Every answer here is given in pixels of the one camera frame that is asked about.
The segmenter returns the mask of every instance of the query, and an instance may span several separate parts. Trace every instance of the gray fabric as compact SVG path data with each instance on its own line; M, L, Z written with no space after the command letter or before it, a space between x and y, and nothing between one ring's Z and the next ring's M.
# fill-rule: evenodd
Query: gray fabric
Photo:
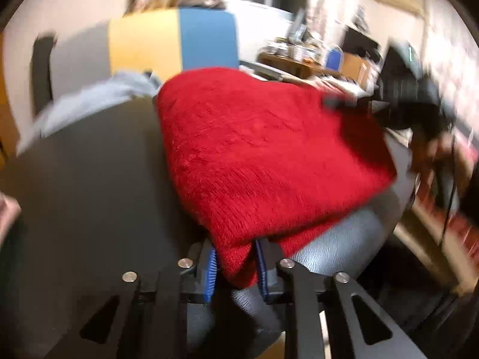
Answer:
M58 42L50 56L53 100L111 76L108 23Z
M17 154L25 151L35 140L47 137L66 126L100 110L121 104L132 97L154 97L160 90L160 80L152 74L119 72L80 92L62 96L40 112L33 128L22 136Z

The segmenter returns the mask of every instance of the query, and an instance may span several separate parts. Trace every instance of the metal screw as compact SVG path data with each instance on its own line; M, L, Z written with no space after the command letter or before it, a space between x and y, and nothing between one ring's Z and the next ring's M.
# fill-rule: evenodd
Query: metal screw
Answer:
M181 268L190 268L193 265L193 261L188 258L183 258L178 261L178 266Z
M281 265L281 267L284 267L284 268L293 268L296 263L294 260L284 258L279 261L279 264Z
M134 271L127 271L126 273L123 274L122 279L125 282L135 282L138 278L138 275Z
M339 272L334 277L339 283L348 283L351 277L345 272Z

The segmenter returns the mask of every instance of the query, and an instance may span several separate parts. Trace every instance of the person's hand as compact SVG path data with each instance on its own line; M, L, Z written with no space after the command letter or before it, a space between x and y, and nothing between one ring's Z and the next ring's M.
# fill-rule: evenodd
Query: person's hand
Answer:
M410 144L413 152L411 170L420 174L421 182L430 183L431 172L435 161L454 161L454 179L459 196L463 196L469 186L474 171L474 159L460 142L454 143L454 157L452 155L453 137L443 133L437 139L426 142L418 133L413 134Z
M0 192L0 247L20 211L17 200Z

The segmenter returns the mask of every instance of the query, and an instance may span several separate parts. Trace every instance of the chair backrest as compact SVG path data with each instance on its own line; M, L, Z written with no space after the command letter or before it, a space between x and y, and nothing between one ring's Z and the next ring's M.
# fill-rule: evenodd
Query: chair backrest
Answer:
M326 61L326 68L339 71L341 69L343 59L342 50L339 47L335 47L330 50L328 54L328 59Z
M128 15L59 42L50 56L53 99L119 70L150 70L166 81L209 66L239 66L231 13L174 8Z

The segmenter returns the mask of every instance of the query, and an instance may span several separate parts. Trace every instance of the blue panel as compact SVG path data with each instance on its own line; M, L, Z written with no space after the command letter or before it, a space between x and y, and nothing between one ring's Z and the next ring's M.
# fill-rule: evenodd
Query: blue panel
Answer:
M339 71L339 69L341 68L341 62L342 62L342 51L331 50L328 55L328 60L326 62L326 68Z
M238 69L234 16L225 11L181 8L181 57L183 70L200 67Z

